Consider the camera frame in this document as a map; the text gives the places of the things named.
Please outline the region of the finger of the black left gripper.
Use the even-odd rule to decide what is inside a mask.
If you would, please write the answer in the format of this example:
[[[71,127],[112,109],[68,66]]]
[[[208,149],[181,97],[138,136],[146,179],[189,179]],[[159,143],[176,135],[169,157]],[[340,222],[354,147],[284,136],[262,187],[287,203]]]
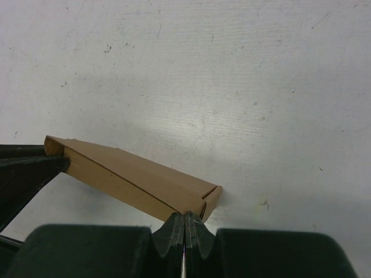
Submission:
[[[1,145],[1,230],[69,165],[69,158],[47,155],[42,145]]]

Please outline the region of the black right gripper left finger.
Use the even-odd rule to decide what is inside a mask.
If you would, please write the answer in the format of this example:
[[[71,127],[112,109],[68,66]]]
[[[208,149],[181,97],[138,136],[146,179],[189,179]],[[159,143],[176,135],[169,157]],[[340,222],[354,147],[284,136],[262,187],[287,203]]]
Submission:
[[[30,233],[6,277],[180,277],[184,217],[145,226],[50,224]]]

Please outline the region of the brown paper box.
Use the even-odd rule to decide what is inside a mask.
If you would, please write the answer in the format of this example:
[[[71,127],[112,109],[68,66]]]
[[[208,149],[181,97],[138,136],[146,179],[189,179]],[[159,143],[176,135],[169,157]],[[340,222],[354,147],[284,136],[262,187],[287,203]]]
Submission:
[[[69,176],[161,221],[188,212],[206,221],[222,192],[221,186],[119,148],[46,136],[44,149],[70,160]]]

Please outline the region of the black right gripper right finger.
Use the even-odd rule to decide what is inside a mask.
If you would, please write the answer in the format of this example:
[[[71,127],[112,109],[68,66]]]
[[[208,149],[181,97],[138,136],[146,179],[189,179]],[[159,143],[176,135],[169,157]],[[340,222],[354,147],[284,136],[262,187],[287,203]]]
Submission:
[[[356,277],[340,245],[309,232],[219,229],[185,215],[187,277]]]

